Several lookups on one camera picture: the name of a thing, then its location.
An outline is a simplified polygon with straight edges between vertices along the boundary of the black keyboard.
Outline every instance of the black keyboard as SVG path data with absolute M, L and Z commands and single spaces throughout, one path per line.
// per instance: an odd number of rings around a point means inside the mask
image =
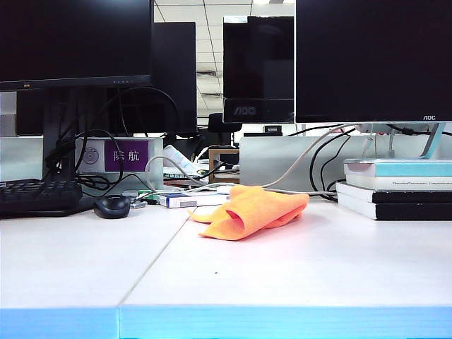
M 75 181 L 41 182 L 29 179 L 0 183 L 0 215 L 61 211 L 77 206 L 82 189 Z

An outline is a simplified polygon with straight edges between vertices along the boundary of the stack of books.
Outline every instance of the stack of books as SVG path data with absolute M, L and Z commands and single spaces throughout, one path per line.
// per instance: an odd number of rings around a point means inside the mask
M 346 161 L 338 203 L 375 220 L 452 220 L 452 160 Z

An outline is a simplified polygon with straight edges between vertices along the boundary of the ceiling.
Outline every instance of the ceiling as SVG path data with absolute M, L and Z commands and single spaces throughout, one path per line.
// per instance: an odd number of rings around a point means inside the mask
M 223 16 L 293 16 L 293 0 L 154 0 L 154 21 L 196 23 L 198 116 L 222 112 Z

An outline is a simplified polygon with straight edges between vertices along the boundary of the white desk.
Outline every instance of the white desk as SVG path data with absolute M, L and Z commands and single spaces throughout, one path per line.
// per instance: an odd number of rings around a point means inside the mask
M 452 337 L 450 222 L 312 203 L 225 242 L 186 217 L 0 220 L 0 338 Z
M 451 222 L 312 203 L 241 242 L 205 227 L 187 222 L 124 302 L 123 338 L 452 337 Z
M 0 338 L 118 338 L 117 306 L 187 218 L 148 206 L 0 220 Z

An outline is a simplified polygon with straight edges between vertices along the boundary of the cleaning cloth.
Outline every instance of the cleaning cloth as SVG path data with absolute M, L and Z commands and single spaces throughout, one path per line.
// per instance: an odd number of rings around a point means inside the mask
M 298 218 L 309 202 L 307 194 L 281 194 L 260 186 L 231 188 L 231 201 L 210 215 L 194 215 L 198 222 L 210 223 L 203 237 L 239 240 L 265 228 L 274 228 Z

